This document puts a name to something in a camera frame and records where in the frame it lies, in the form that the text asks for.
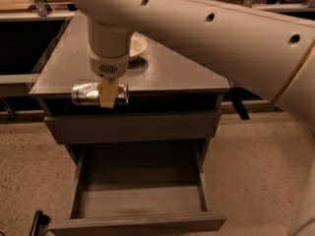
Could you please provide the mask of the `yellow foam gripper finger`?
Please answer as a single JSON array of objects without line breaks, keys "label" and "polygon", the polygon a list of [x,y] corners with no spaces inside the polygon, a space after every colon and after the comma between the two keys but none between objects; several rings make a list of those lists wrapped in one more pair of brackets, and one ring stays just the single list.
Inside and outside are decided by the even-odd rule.
[{"label": "yellow foam gripper finger", "polygon": [[114,79],[100,80],[97,84],[101,108],[112,108],[118,95],[119,84]]}]

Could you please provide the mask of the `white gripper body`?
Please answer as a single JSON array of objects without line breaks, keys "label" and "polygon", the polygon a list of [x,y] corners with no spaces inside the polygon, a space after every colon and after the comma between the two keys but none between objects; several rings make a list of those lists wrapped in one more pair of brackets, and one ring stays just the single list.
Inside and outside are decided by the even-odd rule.
[{"label": "white gripper body", "polygon": [[121,78],[127,71],[129,54],[121,57],[106,58],[96,54],[88,47],[90,67],[93,73],[108,80]]}]

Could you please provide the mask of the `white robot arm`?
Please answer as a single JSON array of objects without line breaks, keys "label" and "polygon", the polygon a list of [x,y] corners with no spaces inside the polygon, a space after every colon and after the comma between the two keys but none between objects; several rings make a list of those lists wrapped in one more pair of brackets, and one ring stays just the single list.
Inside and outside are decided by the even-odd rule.
[{"label": "white robot arm", "polygon": [[212,0],[72,0],[88,18],[92,71],[123,76],[139,32],[315,129],[315,25]]}]

